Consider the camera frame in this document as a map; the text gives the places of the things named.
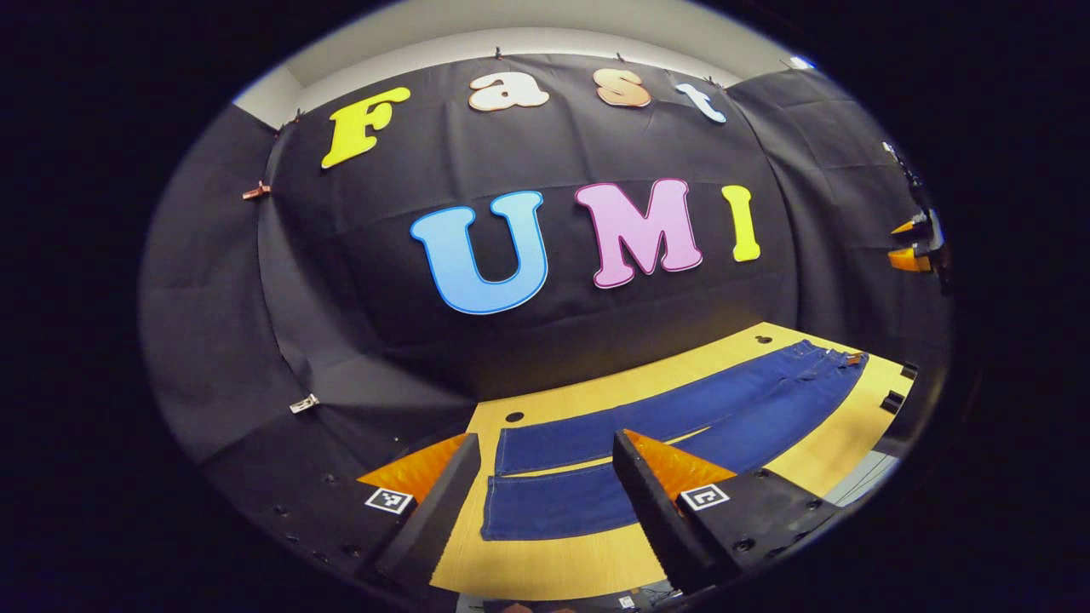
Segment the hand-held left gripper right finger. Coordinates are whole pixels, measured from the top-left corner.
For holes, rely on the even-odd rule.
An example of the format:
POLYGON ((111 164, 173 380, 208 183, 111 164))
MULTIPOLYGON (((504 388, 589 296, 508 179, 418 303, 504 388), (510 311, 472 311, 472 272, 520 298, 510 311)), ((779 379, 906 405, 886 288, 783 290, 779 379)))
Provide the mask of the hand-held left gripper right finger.
POLYGON ((611 438, 611 469, 682 593, 771 565, 841 513, 768 469, 734 473, 629 428, 611 438))

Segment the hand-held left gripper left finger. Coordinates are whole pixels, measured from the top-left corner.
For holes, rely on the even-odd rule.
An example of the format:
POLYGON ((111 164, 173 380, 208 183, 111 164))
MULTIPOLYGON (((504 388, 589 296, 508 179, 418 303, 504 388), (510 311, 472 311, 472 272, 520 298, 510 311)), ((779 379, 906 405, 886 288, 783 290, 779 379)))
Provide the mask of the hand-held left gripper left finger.
POLYGON ((480 469, 479 436, 417 446, 331 433, 255 438, 255 489, 275 531, 322 570, 427 591, 480 469))

